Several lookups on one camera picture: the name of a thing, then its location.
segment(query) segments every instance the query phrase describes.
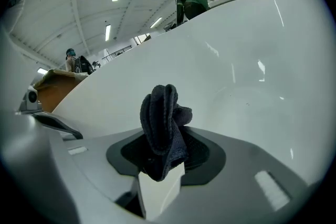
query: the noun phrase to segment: window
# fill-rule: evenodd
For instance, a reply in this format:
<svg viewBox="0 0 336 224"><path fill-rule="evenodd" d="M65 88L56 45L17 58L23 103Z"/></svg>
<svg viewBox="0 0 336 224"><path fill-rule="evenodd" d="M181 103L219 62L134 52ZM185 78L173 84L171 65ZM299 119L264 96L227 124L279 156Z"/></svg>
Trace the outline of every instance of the window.
<svg viewBox="0 0 336 224"><path fill-rule="evenodd" d="M151 36L150 34L145 34L145 35L134 37L134 40L137 43L137 45L140 45L141 43L144 43L145 41L151 39L150 36Z"/></svg>

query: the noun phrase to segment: black pants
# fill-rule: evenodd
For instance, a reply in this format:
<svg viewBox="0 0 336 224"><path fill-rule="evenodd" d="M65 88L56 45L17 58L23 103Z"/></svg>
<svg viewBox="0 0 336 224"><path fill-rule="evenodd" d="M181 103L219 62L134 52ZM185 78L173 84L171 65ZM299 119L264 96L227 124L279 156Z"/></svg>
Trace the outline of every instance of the black pants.
<svg viewBox="0 0 336 224"><path fill-rule="evenodd" d="M194 2L186 2L184 3L184 13L185 16L191 20L192 18L195 18L199 14L202 14L206 12L205 7L199 3Z"/></svg>

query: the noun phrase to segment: dark gray cloth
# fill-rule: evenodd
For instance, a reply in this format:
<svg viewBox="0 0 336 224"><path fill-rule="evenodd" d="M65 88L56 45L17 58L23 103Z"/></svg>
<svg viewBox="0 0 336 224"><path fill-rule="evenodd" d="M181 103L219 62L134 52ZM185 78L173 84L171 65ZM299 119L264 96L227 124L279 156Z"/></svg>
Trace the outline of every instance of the dark gray cloth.
<svg viewBox="0 0 336 224"><path fill-rule="evenodd" d="M178 105L177 99L173 85L158 85L141 105L141 125L153 152L146 173L158 182L188 158L179 126L190 123L193 115L190 108Z"/></svg>

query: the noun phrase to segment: ceiling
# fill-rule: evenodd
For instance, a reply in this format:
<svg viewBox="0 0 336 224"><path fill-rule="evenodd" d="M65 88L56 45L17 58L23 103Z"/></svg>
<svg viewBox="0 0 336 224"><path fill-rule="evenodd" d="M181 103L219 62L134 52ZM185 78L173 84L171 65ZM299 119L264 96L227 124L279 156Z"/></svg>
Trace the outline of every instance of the ceiling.
<svg viewBox="0 0 336 224"><path fill-rule="evenodd" d="M23 54L52 68L62 67L65 52L89 56L118 42L148 33L175 19L175 0L25 0L11 33ZM105 41L106 25L111 25Z"/></svg>

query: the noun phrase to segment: white curved surface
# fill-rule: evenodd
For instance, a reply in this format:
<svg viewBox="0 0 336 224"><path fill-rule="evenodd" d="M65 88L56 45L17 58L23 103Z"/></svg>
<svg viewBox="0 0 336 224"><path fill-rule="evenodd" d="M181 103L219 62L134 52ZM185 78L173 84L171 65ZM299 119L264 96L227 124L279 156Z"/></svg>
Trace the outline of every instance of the white curved surface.
<svg viewBox="0 0 336 224"><path fill-rule="evenodd" d="M236 0L116 58L54 113L84 138L131 130L171 83L190 126L252 142L311 184L335 149L335 32L323 0Z"/></svg>

